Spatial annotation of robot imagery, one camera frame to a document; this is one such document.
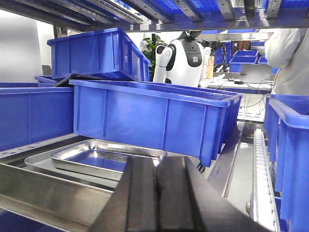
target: black cable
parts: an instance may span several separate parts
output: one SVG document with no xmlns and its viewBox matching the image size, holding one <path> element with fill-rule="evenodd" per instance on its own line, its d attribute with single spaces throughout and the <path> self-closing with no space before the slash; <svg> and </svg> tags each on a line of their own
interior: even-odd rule
<svg viewBox="0 0 309 232">
<path fill-rule="evenodd" d="M 217 90 L 219 90 L 221 87 L 222 87 L 222 85 L 225 83 L 225 82 L 227 82 L 228 81 L 228 79 L 226 79 L 218 88 L 217 88 Z"/>
</svg>

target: white wall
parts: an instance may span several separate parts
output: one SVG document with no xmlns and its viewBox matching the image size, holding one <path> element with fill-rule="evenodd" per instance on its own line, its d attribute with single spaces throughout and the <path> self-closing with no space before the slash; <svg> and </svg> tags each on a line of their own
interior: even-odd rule
<svg viewBox="0 0 309 232">
<path fill-rule="evenodd" d="M 51 24 L 37 21 L 37 29 L 41 51 L 42 65 L 49 65 L 52 67 L 52 50 L 47 41 L 54 39 L 54 27 Z"/>
<path fill-rule="evenodd" d="M 36 82 L 42 75 L 36 20 L 0 11 L 0 82 Z"/>
</svg>

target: person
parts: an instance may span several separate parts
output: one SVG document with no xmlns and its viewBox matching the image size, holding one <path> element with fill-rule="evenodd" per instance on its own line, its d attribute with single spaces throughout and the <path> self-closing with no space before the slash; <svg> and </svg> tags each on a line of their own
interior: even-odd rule
<svg viewBox="0 0 309 232">
<path fill-rule="evenodd" d="M 280 68 L 272 94 L 309 95 L 309 31 L 276 29 L 265 42 L 268 64 Z"/>
</svg>

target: blue storage bin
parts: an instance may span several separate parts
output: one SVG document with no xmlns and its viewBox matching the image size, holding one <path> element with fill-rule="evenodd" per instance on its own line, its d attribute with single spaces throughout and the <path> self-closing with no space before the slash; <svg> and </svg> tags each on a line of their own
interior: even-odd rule
<svg viewBox="0 0 309 232">
<path fill-rule="evenodd" d="M 264 41 L 252 41 L 251 46 L 264 46 L 265 42 Z"/>
<path fill-rule="evenodd" d="M 221 30 L 203 30 L 201 34 L 219 34 Z"/>
<path fill-rule="evenodd" d="M 73 88 L 0 88 L 0 151 L 73 132 Z"/>
<path fill-rule="evenodd" d="M 39 87 L 52 87 L 63 79 L 54 79 L 52 76 L 34 76 L 38 80 Z"/>
<path fill-rule="evenodd" d="M 70 80 L 74 133 L 216 159 L 225 112 L 237 97 L 147 83 Z"/>
<path fill-rule="evenodd" d="M 165 84 L 165 83 L 157 83 L 157 82 L 148 82 L 148 84 L 152 85 L 160 85 L 160 86 L 167 86 L 167 87 L 176 87 L 180 89 L 191 89 L 195 91 L 202 91 L 202 92 L 208 92 L 208 93 L 217 93 L 217 94 L 225 94 L 230 96 L 235 96 L 235 101 L 232 102 L 232 104 L 229 106 L 225 113 L 225 122 L 223 125 L 223 133 L 221 137 L 221 143 L 219 145 L 219 149 L 221 148 L 221 144 L 225 143 L 232 132 L 233 128 L 235 127 L 237 123 L 237 116 L 239 112 L 240 107 L 240 101 L 242 98 L 241 93 L 236 92 L 230 92 L 230 91 L 223 91 L 223 90 L 216 90 L 216 89 L 210 89 L 210 88 L 195 88 L 195 87 L 188 87 L 188 86 L 179 86 L 179 85 L 172 85 L 172 84 Z"/>
<path fill-rule="evenodd" d="M 149 81 L 149 60 L 120 28 L 49 40 L 53 79 L 73 73 L 107 80 Z"/>
<path fill-rule="evenodd" d="M 259 60 L 258 60 L 257 63 L 258 63 L 258 64 L 268 64 L 268 61 L 267 61 L 267 59 L 265 58 L 265 56 L 262 56 L 262 57 L 259 58 Z M 271 74 L 277 74 L 278 71 L 279 71 L 278 68 L 272 68 L 272 69 L 271 69 Z"/>
<path fill-rule="evenodd" d="M 230 72 L 240 73 L 242 64 L 256 64 L 258 57 L 233 57 L 230 61 Z"/>
<path fill-rule="evenodd" d="M 290 232 L 303 232 L 309 228 L 309 96 L 272 95 L 268 103 L 268 144 L 278 146 L 280 217 L 290 221 Z"/>
<path fill-rule="evenodd" d="M 230 29 L 227 32 L 228 33 L 250 33 L 255 32 L 256 29 Z"/>
<path fill-rule="evenodd" d="M 269 105 L 269 99 L 278 99 L 287 106 L 297 111 L 302 111 L 303 107 L 309 107 L 309 97 L 299 95 L 284 95 L 284 94 L 267 94 L 266 95 L 266 108 L 265 108 L 265 121 L 264 127 L 268 135 L 268 152 L 270 153 L 269 159 L 272 162 L 277 161 L 277 146 L 278 146 L 278 130 L 279 130 L 279 115 Z"/>
<path fill-rule="evenodd" d="M 259 52 L 255 50 L 238 50 L 234 53 L 235 57 L 243 57 L 243 56 L 250 56 L 250 57 L 257 57 L 259 56 Z"/>
<path fill-rule="evenodd" d="M 38 86 L 38 83 L 0 82 L 0 88 L 29 88 Z"/>
<path fill-rule="evenodd" d="M 1 232 L 62 232 L 61 230 L 46 226 L 26 217 L 11 212 L 0 214 Z"/>
</svg>

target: metal tray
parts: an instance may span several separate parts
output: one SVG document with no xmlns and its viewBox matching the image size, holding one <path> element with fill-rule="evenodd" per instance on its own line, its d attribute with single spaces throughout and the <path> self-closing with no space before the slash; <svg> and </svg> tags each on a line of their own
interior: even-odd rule
<svg viewBox="0 0 309 232">
<path fill-rule="evenodd" d="M 85 140 L 60 150 L 50 157 L 56 168 L 119 180 L 128 157 L 145 157 L 158 165 L 167 153 L 145 147 Z"/>
</svg>

